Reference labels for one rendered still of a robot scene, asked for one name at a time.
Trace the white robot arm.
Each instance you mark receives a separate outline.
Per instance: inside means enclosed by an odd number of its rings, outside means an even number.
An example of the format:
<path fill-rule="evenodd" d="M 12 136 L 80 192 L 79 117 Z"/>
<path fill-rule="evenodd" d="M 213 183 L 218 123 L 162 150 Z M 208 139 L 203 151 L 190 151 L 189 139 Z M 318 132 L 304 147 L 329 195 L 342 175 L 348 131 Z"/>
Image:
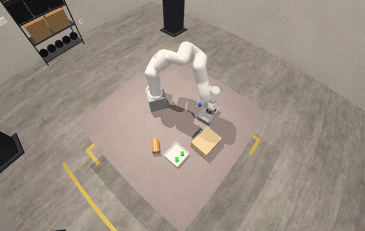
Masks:
<path fill-rule="evenodd" d="M 160 87 L 159 71 L 163 71 L 171 64 L 186 65 L 190 58 L 193 57 L 192 70 L 196 80 L 202 106 L 213 111 L 214 103 L 218 103 L 220 93 L 219 87 L 209 86 L 207 75 L 207 56 L 190 42 L 182 42 L 177 53 L 166 49 L 160 50 L 149 62 L 145 76 L 148 81 L 148 95 L 150 98 L 158 99 L 163 95 Z"/>

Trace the brown cardboard box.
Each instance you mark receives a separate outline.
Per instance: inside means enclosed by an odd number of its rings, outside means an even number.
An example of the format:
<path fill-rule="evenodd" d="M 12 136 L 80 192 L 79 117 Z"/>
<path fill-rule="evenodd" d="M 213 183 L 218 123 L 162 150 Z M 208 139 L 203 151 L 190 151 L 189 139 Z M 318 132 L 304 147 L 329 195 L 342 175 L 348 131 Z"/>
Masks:
<path fill-rule="evenodd" d="M 159 141 L 158 138 L 156 139 L 151 139 L 151 149 L 152 149 L 152 153 L 160 153 L 159 151 Z"/>

